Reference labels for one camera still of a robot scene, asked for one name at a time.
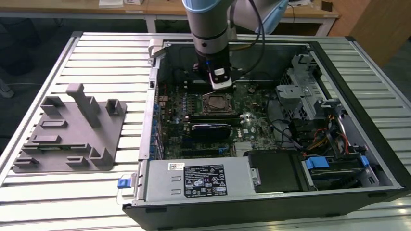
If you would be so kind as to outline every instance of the blue tab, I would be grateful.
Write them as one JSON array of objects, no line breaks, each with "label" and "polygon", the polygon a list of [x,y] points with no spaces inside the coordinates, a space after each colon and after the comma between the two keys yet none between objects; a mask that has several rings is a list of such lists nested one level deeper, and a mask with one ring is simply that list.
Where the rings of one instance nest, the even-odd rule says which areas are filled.
[{"label": "blue tab", "polygon": [[364,165],[364,167],[367,167],[370,165],[370,161],[368,161],[368,159],[364,155],[360,156],[360,161],[362,161],[362,164]]},{"label": "blue tab", "polygon": [[315,168],[318,167],[330,167],[327,158],[323,156],[310,157],[308,160],[312,161],[312,165]]},{"label": "blue tab", "polygon": [[306,165],[307,165],[308,170],[314,169],[314,165],[312,165],[312,162],[310,161],[310,159],[306,160]]},{"label": "blue tab", "polygon": [[128,189],[128,188],[131,188],[131,179],[119,179],[117,188],[119,189]]},{"label": "blue tab", "polygon": [[322,168],[322,167],[330,167],[327,158],[323,156],[310,157],[308,160],[306,160],[307,168]]}]

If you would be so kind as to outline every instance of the aluminum extrusion table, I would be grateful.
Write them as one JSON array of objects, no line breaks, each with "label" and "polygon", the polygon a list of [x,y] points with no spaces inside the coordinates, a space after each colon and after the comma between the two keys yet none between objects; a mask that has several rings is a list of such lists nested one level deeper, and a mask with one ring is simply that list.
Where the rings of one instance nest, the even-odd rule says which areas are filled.
[{"label": "aluminum extrusion table", "polygon": [[[121,211],[117,179],[138,170],[138,153],[144,121],[150,75],[148,45],[154,38],[190,39],[184,34],[76,33],[59,57],[33,104],[0,157],[0,229],[20,230],[142,230]],[[254,39],[254,36],[239,36]],[[268,36],[268,40],[319,41],[366,111],[407,169],[411,170],[411,103],[356,42],[339,37]],[[68,83],[84,83],[85,94],[97,101],[117,98],[127,102],[116,165],[105,172],[15,173],[19,150],[40,119],[39,104],[47,95],[64,95]],[[192,230],[410,230],[411,197],[378,203],[332,218],[250,223]]]}]

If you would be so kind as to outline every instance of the floor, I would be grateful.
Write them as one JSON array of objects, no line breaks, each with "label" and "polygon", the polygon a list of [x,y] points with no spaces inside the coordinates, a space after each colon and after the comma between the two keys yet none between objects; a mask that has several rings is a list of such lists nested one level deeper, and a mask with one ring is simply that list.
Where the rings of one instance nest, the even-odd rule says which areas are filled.
[{"label": "floor", "polygon": [[[29,50],[35,61],[35,69],[21,76],[8,75],[0,69],[4,82],[41,84],[48,76],[64,45],[73,31],[88,32],[147,32],[143,20],[75,20],[65,19],[57,26],[52,19],[33,19],[41,37],[41,45]],[[188,33],[187,21],[158,21],[159,33]],[[411,99],[411,42],[407,42],[398,54],[383,68],[388,77]],[[0,154],[8,143],[28,107],[40,89],[40,85],[11,85],[16,95],[11,99],[0,98]]]}]

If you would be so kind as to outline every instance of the warning label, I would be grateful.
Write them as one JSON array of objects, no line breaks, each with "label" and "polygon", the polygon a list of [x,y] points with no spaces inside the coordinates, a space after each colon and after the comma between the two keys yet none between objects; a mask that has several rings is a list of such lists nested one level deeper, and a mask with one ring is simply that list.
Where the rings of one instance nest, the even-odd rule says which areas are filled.
[{"label": "warning label", "polygon": [[227,196],[224,165],[184,167],[184,196]]}]

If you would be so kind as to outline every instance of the wooden table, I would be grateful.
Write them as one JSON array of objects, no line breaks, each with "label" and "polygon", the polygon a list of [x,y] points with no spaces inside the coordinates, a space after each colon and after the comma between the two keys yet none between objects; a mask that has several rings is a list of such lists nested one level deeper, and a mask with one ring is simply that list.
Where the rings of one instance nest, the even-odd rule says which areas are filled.
[{"label": "wooden table", "polygon": [[[150,33],[156,32],[156,20],[187,20],[182,0],[146,0],[113,9],[99,9],[99,0],[0,0],[0,17],[144,19]],[[327,36],[339,17],[336,11],[299,6],[294,12],[287,9],[282,22],[320,24],[316,35]]]}]

